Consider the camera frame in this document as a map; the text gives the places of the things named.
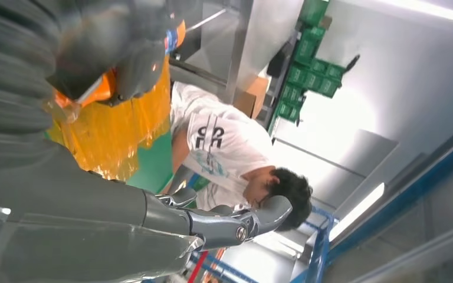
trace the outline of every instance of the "ceiling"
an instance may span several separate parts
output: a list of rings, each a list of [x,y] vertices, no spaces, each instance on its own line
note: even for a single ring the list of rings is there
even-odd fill
[[[453,0],[426,1],[453,9]],[[308,94],[299,128],[282,122],[275,130],[280,164],[306,175],[323,202],[313,203],[338,217],[453,135],[453,21],[387,2],[331,1],[317,57],[361,59],[334,99]]]

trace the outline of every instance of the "fluorescent light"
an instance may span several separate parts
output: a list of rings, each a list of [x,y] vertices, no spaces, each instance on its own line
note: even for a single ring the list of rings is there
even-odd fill
[[[391,6],[453,21],[453,10],[419,0],[377,0]]]
[[[329,241],[334,240],[339,234],[341,234],[353,221],[363,214],[370,206],[373,205],[385,192],[385,184],[381,183],[376,189],[374,189],[363,201],[361,201],[343,220],[341,220],[332,230],[329,235]]]

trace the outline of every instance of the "black hair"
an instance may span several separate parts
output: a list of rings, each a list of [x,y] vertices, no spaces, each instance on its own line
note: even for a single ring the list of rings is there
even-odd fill
[[[305,177],[298,176],[285,168],[277,168],[272,170],[270,174],[277,177],[280,182],[272,182],[269,185],[268,195],[285,196],[293,206],[293,211],[277,230],[288,231],[298,228],[310,215],[310,197],[313,189]]]

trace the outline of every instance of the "robotic arm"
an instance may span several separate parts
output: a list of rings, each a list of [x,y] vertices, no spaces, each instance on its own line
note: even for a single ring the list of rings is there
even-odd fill
[[[0,0],[0,282],[135,282],[174,273],[191,249],[241,244],[290,212],[282,197],[235,213],[173,207],[186,201],[85,172],[44,138],[50,83],[76,86],[67,92],[75,98],[91,85],[78,75],[96,80],[114,65],[131,69],[128,58],[158,45],[194,2]],[[148,82],[128,83],[117,103],[152,84],[151,75],[140,77]]]

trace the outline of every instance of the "green floor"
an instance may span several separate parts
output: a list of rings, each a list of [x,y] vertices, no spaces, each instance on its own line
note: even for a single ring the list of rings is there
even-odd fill
[[[159,193],[173,177],[171,133],[158,138],[152,148],[138,150],[138,171],[128,185]]]

